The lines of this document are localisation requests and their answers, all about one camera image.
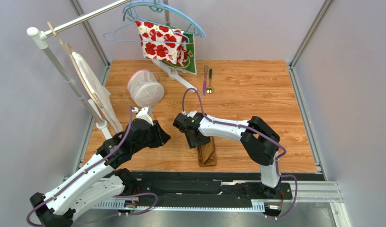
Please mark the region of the brown cloth napkin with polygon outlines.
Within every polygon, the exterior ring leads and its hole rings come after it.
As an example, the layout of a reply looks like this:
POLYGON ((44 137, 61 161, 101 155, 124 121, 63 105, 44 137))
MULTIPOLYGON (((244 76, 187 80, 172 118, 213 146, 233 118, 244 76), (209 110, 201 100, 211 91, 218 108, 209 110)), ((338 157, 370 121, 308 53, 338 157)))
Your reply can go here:
POLYGON ((197 147, 199 167, 210 167, 217 165, 217 154, 214 138, 210 137, 210 142, 197 147))

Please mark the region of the purple handled knife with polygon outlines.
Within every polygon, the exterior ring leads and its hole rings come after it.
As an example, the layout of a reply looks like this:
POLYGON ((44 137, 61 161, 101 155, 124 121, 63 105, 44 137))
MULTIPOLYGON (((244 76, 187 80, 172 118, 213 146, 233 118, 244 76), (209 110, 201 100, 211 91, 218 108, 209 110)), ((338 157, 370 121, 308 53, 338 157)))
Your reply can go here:
POLYGON ((202 93, 205 96, 207 94, 207 76, 208 76, 209 67, 208 65, 205 65, 203 68, 204 68, 204 78, 203 78, 203 84, 202 84, 202 93))

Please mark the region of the gold spoon black handle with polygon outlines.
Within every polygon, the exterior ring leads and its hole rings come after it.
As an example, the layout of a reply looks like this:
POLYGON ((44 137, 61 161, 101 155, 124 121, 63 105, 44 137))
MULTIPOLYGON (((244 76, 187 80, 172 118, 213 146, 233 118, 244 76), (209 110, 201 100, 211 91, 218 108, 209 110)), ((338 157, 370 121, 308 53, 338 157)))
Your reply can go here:
POLYGON ((209 69, 209 81, 208 81, 208 85, 206 87, 207 94, 212 94, 214 91, 211 84, 212 84, 212 69, 209 69))

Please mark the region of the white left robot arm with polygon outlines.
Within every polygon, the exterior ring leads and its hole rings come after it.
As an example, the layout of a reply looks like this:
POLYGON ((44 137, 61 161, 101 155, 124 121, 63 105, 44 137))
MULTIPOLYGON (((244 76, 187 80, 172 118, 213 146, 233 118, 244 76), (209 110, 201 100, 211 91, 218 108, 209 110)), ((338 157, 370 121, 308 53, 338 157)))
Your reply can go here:
POLYGON ((90 208, 113 196, 131 196, 137 189, 132 173, 119 167, 144 148, 159 148, 169 140, 157 120, 134 119, 126 131, 104 141, 92 158, 53 190, 31 196, 40 227, 70 227, 90 208))

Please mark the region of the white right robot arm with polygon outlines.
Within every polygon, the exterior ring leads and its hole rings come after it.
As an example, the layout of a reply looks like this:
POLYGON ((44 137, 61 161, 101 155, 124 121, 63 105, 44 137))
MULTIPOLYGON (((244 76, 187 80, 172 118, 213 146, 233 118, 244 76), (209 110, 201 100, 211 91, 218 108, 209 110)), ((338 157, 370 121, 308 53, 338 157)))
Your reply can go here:
POLYGON ((280 136, 260 117, 234 121, 193 111, 178 114, 173 126, 186 136, 190 148, 207 145, 215 137, 239 142, 260 167, 264 193, 268 196, 280 193, 278 151, 286 153, 286 149, 280 144, 280 136))

